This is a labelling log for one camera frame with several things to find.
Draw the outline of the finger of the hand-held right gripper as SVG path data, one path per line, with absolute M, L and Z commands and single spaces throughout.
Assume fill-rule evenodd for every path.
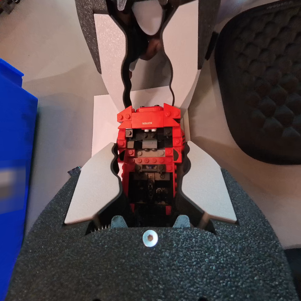
M 94 14 L 101 75 L 118 111 L 132 105 L 130 99 L 129 43 L 124 26 L 109 14 Z
M 162 41 L 171 63 L 174 106 L 188 108 L 200 74 L 198 10 L 175 10 L 164 25 Z

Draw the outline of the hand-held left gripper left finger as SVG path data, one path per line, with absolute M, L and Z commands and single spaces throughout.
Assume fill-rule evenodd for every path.
M 108 144 L 81 168 L 66 213 L 66 225 L 91 221 L 122 194 L 117 144 Z

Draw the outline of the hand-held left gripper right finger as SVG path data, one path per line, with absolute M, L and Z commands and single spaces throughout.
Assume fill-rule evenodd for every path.
M 176 208 L 192 225 L 210 220 L 235 224 L 237 217 L 217 162 L 192 141 L 184 145 L 183 162 L 177 171 Z

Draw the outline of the lego instruction booklet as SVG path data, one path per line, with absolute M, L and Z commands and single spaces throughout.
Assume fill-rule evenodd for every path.
M 140 106 L 150 107 L 156 104 L 172 103 L 168 86 L 149 88 L 130 92 L 131 102 L 135 109 Z M 92 156 L 110 142 L 116 142 L 118 135 L 117 109 L 110 95 L 94 96 Z

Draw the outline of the red and black lego car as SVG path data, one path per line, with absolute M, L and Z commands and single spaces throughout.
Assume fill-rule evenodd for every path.
M 122 188 L 133 213 L 139 207 L 163 207 L 171 215 L 186 142 L 180 118 L 180 109 L 166 103 L 130 106 L 117 115 Z

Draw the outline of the blue plastic bin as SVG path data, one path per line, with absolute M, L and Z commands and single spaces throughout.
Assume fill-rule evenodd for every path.
M 0 59 L 0 300 L 24 237 L 38 99 L 24 74 Z

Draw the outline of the black quilted chair seat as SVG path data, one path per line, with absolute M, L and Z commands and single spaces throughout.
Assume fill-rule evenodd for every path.
M 301 162 L 301 1 L 277 1 L 233 17 L 215 65 L 226 121 L 238 147 L 270 163 Z
M 301 248 L 286 249 L 284 252 L 291 269 L 295 289 L 301 300 Z

